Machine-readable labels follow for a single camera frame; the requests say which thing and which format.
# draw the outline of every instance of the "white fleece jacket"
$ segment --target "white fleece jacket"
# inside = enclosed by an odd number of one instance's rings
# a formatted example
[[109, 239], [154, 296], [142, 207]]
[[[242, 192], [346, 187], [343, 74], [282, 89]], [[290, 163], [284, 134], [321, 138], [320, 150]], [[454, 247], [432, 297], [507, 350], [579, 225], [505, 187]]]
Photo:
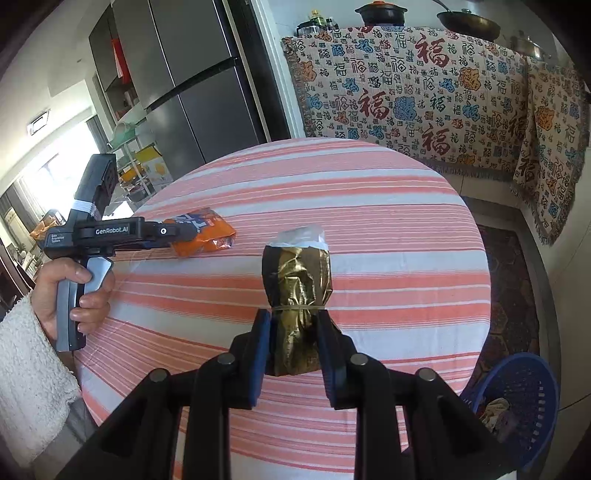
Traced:
[[28, 295], [0, 322], [0, 434], [20, 466], [29, 466], [60, 433], [80, 396]]

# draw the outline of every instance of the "orange snack bag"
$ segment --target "orange snack bag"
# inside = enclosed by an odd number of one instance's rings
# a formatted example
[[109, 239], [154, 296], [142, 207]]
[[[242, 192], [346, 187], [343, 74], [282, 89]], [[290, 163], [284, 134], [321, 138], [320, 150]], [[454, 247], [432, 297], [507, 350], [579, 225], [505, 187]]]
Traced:
[[211, 208], [203, 208], [185, 215], [169, 218], [165, 223], [192, 223], [197, 228], [197, 236], [188, 242], [173, 242], [174, 251], [179, 257], [188, 257], [197, 252], [213, 252], [230, 248], [234, 243], [236, 231], [227, 221]]

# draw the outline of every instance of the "cooking pot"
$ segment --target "cooking pot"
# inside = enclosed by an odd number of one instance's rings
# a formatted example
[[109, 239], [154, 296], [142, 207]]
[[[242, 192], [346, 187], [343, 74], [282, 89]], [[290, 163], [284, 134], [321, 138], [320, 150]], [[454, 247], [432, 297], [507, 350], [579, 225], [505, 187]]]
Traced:
[[305, 35], [317, 35], [320, 33], [320, 26], [318, 23], [308, 20], [297, 26], [295, 29], [296, 37], [304, 37]]
[[372, 4], [367, 4], [355, 10], [361, 18], [366, 27], [373, 25], [393, 25], [395, 27], [404, 26], [404, 12], [408, 10], [398, 5], [389, 4], [382, 1], [376, 1]]
[[546, 53], [542, 50], [542, 47], [532, 42], [529, 35], [525, 36], [523, 30], [519, 30], [519, 37], [513, 35], [509, 39], [509, 48], [536, 60], [544, 61], [546, 58]]

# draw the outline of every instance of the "striped tablecloth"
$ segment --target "striped tablecloth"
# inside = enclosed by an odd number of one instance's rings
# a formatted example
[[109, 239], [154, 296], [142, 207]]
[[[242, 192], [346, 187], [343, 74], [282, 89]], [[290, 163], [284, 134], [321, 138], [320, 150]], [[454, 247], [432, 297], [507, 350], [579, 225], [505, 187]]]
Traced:
[[[232, 249], [116, 257], [110, 316], [77, 354], [98, 422], [153, 368], [197, 368], [249, 331], [268, 306], [265, 243], [310, 223], [324, 227], [330, 247], [327, 307], [358, 351], [405, 372], [431, 367], [464, 388], [489, 329], [490, 280], [472, 215], [442, 176], [365, 142], [276, 142], [189, 173], [138, 215], [164, 220], [206, 206], [236, 229]], [[319, 372], [265, 377], [257, 408], [231, 415], [233, 477], [350, 479], [355, 420], [354, 410], [330, 408]], [[185, 425], [186, 415], [179, 452]]]

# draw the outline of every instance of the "hand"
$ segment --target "hand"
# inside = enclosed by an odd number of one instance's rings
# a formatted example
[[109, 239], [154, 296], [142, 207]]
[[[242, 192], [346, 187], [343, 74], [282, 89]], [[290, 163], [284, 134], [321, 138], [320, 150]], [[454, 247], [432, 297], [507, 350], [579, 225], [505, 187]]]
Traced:
[[[76, 283], [87, 283], [91, 278], [91, 273], [71, 258], [58, 258], [41, 267], [35, 289], [31, 294], [31, 305], [41, 328], [50, 341], [55, 342], [57, 339], [57, 284], [64, 279]], [[70, 312], [70, 320], [80, 322], [78, 325], [80, 333], [85, 335], [92, 333], [104, 321], [111, 308], [109, 296], [114, 286], [115, 276], [110, 271], [97, 291], [80, 297], [80, 307]]]

